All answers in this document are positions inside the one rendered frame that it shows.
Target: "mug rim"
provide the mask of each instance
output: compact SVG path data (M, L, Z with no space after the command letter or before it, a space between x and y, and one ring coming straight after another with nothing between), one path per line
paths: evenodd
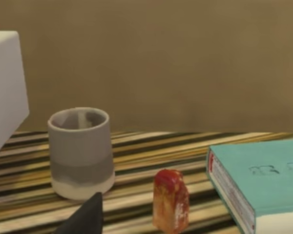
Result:
M84 129L66 129L66 128L57 127L54 124L52 124L52 121L54 120L54 118L57 115L62 114L62 113L65 113L65 112L68 112L68 111L71 111L71 110L89 110L89 111L91 111L93 113L96 113L96 114L99 114L99 115L103 116L105 118L105 120L102 123L100 123L100 124L98 124L96 126L92 126L90 128L84 128ZM52 128L52 129L54 129L56 131L67 132L67 133L68 132L76 133L76 132L92 131L94 129L101 128L104 125L106 125L108 122L109 122L109 115L108 115L108 113L105 112L105 111L103 111L103 110L101 110L101 109L93 108L93 107L73 107L73 108L61 110L61 111L58 111L58 112L54 113L49 118L47 124L48 124L48 127Z

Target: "cup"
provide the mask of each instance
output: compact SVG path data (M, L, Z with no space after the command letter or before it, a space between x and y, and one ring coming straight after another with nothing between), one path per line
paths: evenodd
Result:
M87 200L114 184L109 116L78 107L57 112L48 121L51 184L60 196Z

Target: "black object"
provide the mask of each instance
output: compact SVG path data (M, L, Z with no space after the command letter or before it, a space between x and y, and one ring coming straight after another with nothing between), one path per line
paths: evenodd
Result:
M102 203L102 193L96 193L53 234L102 234Z

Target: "white mug base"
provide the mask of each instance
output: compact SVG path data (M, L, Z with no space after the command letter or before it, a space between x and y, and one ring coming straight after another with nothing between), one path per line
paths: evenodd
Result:
M95 193L102 194L109 191L115 182L115 172L106 181L91 186L79 186L70 183L59 182L51 177L51 185L53 190L60 196L72 200L88 200Z

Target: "striped mat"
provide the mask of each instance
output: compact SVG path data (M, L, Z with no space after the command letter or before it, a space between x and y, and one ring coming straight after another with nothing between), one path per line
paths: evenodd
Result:
M190 192L185 234L238 234L205 174L207 147L293 138L288 133L114 133L116 182L104 195L104 234L160 234L151 224L152 179L184 173ZM0 151L0 234L49 234L80 206L50 186L48 135L15 133Z

